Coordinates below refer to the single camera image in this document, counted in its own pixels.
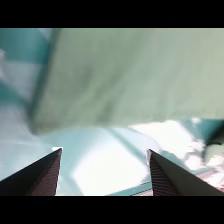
gray-green fabric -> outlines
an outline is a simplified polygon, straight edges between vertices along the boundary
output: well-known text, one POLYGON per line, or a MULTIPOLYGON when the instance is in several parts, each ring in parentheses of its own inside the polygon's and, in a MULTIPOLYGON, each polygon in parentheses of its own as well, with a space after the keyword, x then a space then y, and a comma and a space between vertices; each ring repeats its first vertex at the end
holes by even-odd
POLYGON ((34 130, 223 119, 224 29, 61 30, 34 130))

